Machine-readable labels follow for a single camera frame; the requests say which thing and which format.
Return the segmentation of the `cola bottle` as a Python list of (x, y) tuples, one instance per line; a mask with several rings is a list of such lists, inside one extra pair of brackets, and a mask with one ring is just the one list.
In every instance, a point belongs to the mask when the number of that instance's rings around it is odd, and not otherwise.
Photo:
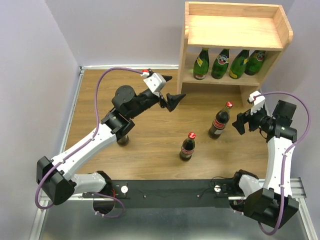
[(231, 101), (227, 101), (225, 106), (215, 115), (212, 125), (208, 130), (210, 138), (218, 139), (221, 136), (230, 120), (230, 110), (232, 107), (233, 103)]
[(117, 141), (117, 144), (121, 147), (124, 147), (129, 143), (129, 141), (130, 141), (129, 136), (126, 134)]
[(196, 134), (194, 132), (190, 132), (187, 138), (183, 141), (179, 157), (183, 161), (189, 161), (194, 153), (196, 142), (195, 142)]

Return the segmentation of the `cola bottle front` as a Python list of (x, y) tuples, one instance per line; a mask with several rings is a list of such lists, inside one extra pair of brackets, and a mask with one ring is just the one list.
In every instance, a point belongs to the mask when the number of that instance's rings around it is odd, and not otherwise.
[(189, 161), (194, 153), (196, 142), (195, 142), (196, 134), (194, 132), (190, 132), (187, 138), (183, 141), (179, 157), (183, 161)]

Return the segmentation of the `wooden two-tier shelf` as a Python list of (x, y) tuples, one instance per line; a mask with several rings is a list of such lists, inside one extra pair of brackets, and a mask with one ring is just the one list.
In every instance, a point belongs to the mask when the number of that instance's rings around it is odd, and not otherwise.
[[(177, 93), (184, 83), (239, 86), (242, 104), (259, 90), (293, 40), (294, 32), (281, 5), (187, 1), (180, 44)], [(239, 79), (224, 75), (196, 80), (192, 75), (197, 54), (189, 47), (264, 50), (261, 70)]]

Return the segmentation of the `green bottle yellow label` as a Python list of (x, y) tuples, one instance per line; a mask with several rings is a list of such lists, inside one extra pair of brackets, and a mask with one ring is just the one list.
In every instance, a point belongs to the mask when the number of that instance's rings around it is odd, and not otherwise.
[(232, 79), (239, 79), (245, 72), (249, 60), (249, 49), (243, 49), (233, 60), (229, 69), (229, 76)]

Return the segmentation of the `green bottle red-blue label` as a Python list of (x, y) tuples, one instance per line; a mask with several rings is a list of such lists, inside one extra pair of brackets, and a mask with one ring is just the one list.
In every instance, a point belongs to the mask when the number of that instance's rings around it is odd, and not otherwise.
[(244, 73), (249, 76), (257, 74), (262, 68), (265, 60), (265, 55), (265, 50), (255, 50), (248, 59)]

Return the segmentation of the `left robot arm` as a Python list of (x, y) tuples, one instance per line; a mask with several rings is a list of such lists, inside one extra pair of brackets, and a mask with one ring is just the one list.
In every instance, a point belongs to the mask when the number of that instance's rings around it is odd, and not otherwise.
[(112, 109), (103, 119), (96, 119), (96, 127), (64, 152), (49, 159), (43, 156), (36, 165), (35, 205), (40, 205), (40, 192), (43, 191), (53, 205), (60, 205), (72, 195), (91, 193), (101, 198), (112, 196), (112, 181), (103, 171), (78, 174), (78, 170), (94, 155), (126, 137), (134, 127), (133, 118), (154, 105), (172, 112), (185, 97), (184, 93), (162, 95), (161, 90), (171, 76), (155, 73), (151, 69), (137, 70), (119, 67), (119, 70), (140, 74), (147, 88), (136, 94), (129, 85), (120, 86), (112, 98)]

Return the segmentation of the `green bottle red-white label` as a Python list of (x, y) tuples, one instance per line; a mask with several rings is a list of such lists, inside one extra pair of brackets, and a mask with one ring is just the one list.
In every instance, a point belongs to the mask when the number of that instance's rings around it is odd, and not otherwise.
[(229, 53), (230, 49), (224, 48), (216, 57), (211, 68), (211, 76), (214, 79), (221, 79), (225, 75), (229, 66)]

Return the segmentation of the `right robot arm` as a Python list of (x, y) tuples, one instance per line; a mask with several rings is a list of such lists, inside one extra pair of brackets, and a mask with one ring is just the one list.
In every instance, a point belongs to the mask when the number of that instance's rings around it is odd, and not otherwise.
[(290, 184), (291, 159), (297, 141), (297, 130), (291, 123), (296, 108), (295, 104), (279, 100), (272, 116), (262, 106), (256, 112), (249, 109), (239, 113), (232, 123), (240, 135), (245, 133), (245, 124), (251, 132), (266, 133), (268, 163), (263, 185), (256, 175), (240, 169), (233, 176), (230, 191), (236, 196), (244, 194), (240, 211), (246, 217), (274, 229), (280, 229), (299, 209)]

